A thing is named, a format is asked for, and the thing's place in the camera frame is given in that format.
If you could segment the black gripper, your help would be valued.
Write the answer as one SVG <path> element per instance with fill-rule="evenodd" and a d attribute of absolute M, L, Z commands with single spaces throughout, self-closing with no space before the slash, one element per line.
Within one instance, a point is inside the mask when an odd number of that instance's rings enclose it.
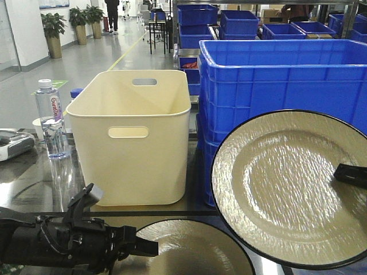
<path fill-rule="evenodd" d="M 85 210 L 102 197 L 102 190 L 93 183 L 82 188 L 68 204 L 62 223 L 69 230 L 67 254 L 77 265 L 87 265 L 94 274 L 111 271 L 116 261 L 136 256 L 155 257 L 159 244 L 136 236 L 133 226 L 108 226 L 99 218 L 86 217 Z"/>

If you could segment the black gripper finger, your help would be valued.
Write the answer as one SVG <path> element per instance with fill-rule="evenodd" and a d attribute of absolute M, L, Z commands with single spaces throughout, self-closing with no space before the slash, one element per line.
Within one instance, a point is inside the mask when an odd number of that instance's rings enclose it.
<path fill-rule="evenodd" d="M 366 189 L 366 167 L 340 163 L 334 177 L 340 182 Z"/>

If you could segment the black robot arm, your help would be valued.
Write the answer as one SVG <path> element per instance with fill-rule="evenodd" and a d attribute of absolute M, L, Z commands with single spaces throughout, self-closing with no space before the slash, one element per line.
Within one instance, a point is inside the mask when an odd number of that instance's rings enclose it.
<path fill-rule="evenodd" d="M 138 237 L 131 226 L 113 227 L 84 209 L 100 195 L 93 183 L 83 188 L 59 221 L 54 215 L 35 216 L 1 208 L 1 263 L 57 268 L 86 268 L 92 274 L 111 272 L 116 261 L 128 256 L 151 259 L 158 242 Z"/>

